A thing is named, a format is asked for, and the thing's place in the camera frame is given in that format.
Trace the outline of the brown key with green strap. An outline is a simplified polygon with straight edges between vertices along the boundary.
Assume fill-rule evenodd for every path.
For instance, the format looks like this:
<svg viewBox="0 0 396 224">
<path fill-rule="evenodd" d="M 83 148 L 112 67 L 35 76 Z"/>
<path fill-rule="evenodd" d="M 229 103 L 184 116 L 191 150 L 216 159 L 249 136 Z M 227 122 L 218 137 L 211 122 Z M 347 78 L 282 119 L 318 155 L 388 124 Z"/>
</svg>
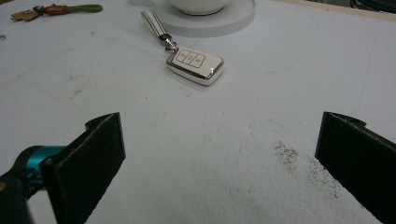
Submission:
<svg viewBox="0 0 396 224">
<path fill-rule="evenodd" d="M 32 21 L 40 16 L 60 16 L 71 13 L 98 13 L 103 10 L 101 5 L 80 5 L 80 6 L 65 6 L 52 4 L 47 7 L 36 6 L 32 9 L 26 9 L 20 12 L 13 13 L 10 16 L 12 21 Z"/>
</svg>

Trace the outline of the black round stool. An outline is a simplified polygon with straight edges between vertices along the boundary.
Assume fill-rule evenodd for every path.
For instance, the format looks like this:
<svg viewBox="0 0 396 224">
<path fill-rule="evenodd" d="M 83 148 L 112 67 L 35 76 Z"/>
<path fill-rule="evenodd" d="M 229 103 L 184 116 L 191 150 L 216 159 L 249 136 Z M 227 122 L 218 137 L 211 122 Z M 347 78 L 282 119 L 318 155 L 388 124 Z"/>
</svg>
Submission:
<svg viewBox="0 0 396 224">
<path fill-rule="evenodd" d="M 354 8 L 396 14 L 396 0 L 350 0 Z"/>
</svg>

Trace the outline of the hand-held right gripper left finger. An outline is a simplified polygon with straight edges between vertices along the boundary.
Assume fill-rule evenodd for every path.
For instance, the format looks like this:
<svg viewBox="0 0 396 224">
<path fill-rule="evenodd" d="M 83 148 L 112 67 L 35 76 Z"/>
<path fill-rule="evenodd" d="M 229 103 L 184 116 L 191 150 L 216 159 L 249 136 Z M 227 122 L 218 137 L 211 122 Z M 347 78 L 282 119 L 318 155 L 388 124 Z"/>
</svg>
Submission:
<svg viewBox="0 0 396 224">
<path fill-rule="evenodd" d="M 86 131 L 40 162 L 58 224 L 84 224 L 125 160 L 120 114 L 86 123 Z"/>
</svg>

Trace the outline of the white ceramic bowl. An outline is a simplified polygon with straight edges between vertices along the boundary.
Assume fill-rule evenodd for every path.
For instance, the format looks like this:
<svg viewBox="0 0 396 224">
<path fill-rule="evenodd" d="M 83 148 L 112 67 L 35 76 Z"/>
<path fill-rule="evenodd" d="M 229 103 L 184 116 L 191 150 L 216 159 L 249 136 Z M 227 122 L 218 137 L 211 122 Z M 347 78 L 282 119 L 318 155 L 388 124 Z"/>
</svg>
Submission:
<svg viewBox="0 0 396 224">
<path fill-rule="evenodd" d="M 233 0 L 166 0 L 171 6 L 188 15 L 217 13 Z"/>
</svg>

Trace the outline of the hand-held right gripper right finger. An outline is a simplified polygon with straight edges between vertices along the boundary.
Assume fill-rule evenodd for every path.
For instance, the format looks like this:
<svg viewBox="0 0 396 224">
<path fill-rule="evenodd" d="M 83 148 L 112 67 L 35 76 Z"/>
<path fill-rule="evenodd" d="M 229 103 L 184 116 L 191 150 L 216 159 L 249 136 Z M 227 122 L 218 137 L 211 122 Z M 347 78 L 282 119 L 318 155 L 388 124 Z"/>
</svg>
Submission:
<svg viewBox="0 0 396 224">
<path fill-rule="evenodd" d="M 383 224 L 396 224 L 396 144 L 346 115 L 322 116 L 315 158 Z"/>
</svg>

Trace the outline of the white foam table mat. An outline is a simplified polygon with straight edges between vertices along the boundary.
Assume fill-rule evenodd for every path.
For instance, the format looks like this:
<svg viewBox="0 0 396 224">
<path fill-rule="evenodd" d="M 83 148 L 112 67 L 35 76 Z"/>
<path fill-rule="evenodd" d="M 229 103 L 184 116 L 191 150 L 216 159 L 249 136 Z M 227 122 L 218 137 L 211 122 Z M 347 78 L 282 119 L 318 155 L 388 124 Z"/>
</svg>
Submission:
<svg viewBox="0 0 396 224">
<path fill-rule="evenodd" d="M 315 158 L 324 112 L 396 143 L 396 16 L 256 0 L 245 29 L 177 43 L 219 55 L 204 87 L 169 71 L 144 2 L 14 22 L 0 5 L 0 174 L 33 145 L 121 117 L 126 158 L 89 224 L 380 224 Z"/>
</svg>

